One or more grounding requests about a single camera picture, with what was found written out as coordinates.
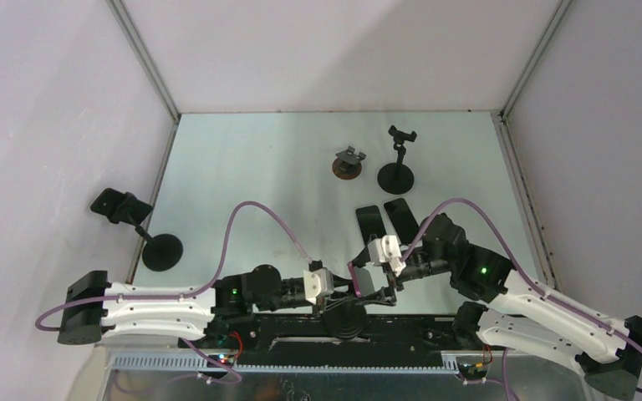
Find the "small teal phone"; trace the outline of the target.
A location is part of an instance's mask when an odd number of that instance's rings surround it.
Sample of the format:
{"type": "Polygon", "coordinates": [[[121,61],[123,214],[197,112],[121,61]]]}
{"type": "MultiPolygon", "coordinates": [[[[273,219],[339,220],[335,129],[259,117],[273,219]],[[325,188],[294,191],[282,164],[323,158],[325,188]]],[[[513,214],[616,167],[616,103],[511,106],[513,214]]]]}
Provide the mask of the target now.
{"type": "Polygon", "coordinates": [[[387,234],[378,206],[372,205],[357,208],[355,210],[355,216],[365,245],[387,234]]]}

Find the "black smartphone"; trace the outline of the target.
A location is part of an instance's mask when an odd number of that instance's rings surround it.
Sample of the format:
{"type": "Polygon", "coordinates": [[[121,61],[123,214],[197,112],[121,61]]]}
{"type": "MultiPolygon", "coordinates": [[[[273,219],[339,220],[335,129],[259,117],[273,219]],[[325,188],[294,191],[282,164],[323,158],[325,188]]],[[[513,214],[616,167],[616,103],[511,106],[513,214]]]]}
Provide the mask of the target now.
{"type": "Polygon", "coordinates": [[[397,198],[383,204],[384,210],[395,229],[402,245],[409,245],[415,239],[420,226],[404,198],[397,198]]]}

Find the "black round-base phone stand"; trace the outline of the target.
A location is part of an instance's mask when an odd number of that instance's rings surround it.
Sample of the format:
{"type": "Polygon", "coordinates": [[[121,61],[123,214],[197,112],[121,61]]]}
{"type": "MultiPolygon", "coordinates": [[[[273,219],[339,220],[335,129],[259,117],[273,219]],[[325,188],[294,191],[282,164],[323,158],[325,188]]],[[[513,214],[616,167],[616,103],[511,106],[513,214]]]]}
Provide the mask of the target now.
{"type": "Polygon", "coordinates": [[[402,195],[407,193],[415,183],[414,173],[411,168],[404,164],[406,155],[406,142],[415,142],[417,133],[411,131],[406,133],[391,125],[388,134],[393,138],[393,149],[397,157],[395,162],[384,165],[378,175],[377,182],[380,188],[392,195],[402,195]]]}

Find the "black phone pink case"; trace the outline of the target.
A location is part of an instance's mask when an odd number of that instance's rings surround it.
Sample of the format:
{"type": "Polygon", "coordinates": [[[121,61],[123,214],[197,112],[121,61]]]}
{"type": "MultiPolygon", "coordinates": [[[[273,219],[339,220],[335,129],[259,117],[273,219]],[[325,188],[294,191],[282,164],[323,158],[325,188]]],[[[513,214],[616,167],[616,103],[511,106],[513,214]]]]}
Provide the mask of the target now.
{"type": "Polygon", "coordinates": [[[347,268],[357,298],[366,299],[375,293],[373,278],[365,265],[359,265],[354,261],[350,261],[347,264],[347,268]]]}

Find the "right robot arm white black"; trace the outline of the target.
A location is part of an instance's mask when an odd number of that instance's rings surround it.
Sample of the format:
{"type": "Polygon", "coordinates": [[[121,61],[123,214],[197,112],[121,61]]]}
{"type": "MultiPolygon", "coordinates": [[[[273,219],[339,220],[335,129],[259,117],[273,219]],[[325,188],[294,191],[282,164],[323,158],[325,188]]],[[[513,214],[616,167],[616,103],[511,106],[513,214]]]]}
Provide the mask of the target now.
{"type": "Polygon", "coordinates": [[[458,346],[490,345],[529,353],[568,368],[591,388],[618,400],[639,392],[642,317],[610,317],[575,302],[520,271],[510,259],[466,239],[444,213],[425,219],[421,245],[404,258],[395,235],[376,237],[349,264],[382,266],[391,290],[449,273],[466,297],[452,323],[458,346]]]}

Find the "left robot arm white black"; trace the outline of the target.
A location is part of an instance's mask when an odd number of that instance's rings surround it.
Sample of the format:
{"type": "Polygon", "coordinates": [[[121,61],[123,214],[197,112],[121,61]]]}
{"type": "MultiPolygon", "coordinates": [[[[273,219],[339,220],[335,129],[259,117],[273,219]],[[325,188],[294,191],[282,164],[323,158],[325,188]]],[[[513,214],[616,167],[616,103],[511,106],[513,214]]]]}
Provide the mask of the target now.
{"type": "Polygon", "coordinates": [[[110,282],[105,271],[91,271],[66,292],[57,341],[63,345],[97,343],[119,335],[149,335],[202,340],[211,348],[227,344],[237,323],[255,312],[315,307],[328,335],[356,338],[367,312],[355,296],[334,290],[327,269],[284,279],[271,265],[223,277],[206,291],[191,287],[136,287],[110,282]]]}

